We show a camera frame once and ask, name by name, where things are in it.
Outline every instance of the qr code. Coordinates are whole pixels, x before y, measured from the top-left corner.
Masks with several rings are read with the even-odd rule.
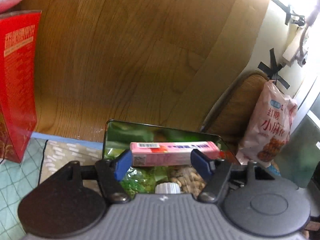
[[[144,166],[146,164],[146,155],[134,155],[133,156],[133,165],[134,166]]]

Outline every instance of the pink box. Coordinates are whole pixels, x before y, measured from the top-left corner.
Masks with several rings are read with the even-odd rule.
[[[211,159],[220,158],[213,142],[130,143],[132,166],[190,165],[190,154],[198,149]]]

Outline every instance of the chair backrest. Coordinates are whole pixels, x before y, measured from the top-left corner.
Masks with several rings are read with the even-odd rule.
[[[259,71],[242,78],[212,114],[206,132],[220,135],[235,150],[267,80]]]

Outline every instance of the blue gripper pad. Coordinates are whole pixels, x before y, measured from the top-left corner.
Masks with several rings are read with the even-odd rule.
[[[117,181],[121,181],[132,165],[132,152],[130,150],[125,151],[116,160],[114,175]]]
[[[211,159],[197,149],[192,150],[190,159],[191,165],[200,174],[202,179],[208,182],[213,175],[213,172],[210,168]]]

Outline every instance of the barcode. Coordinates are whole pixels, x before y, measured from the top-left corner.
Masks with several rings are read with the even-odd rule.
[[[160,148],[158,143],[139,143],[139,147]]]

